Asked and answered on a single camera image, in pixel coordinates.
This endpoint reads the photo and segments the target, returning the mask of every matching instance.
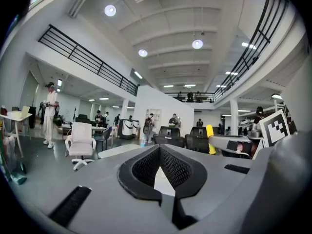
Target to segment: ceiling light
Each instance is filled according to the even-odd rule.
[[[139,77],[140,79],[143,79],[143,77],[142,77],[137,71],[135,71],[135,74],[136,74],[136,76]]]
[[[234,73],[234,72],[226,72],[225,74],[226,74],[226,75],[231,74],[232,76],[237,76],[237,75],[238,75],[238,73]]]
[[[242,43],[242,46],[244,46],[244,47],[248,47],[248,45],[249,45],[249,43],[245,43],[245,42]],[[250,44],[249,47],[250,47],[251,49],[257,49],[257,48],[256,48],[254,45],[252,45],[252,44]]]
[[[193,48],[200,49],[203,46],[203,42],[201,40],[195,40],[192,44]]]
[[[147,51],[145,49],[140,49],[138,51],[138,54],[142,57],[146,57],[147,56]]]
[[[275,99],[283,99],[282,96],[277,95],[277,94],[273,94],[273,95],[272,95],[272,98],[275,98]]]
[[[113,5],[107,5],[104,9],[104,12],[106,15],[108,15],[109,17],[112,17],[116,14],[116,8]]]

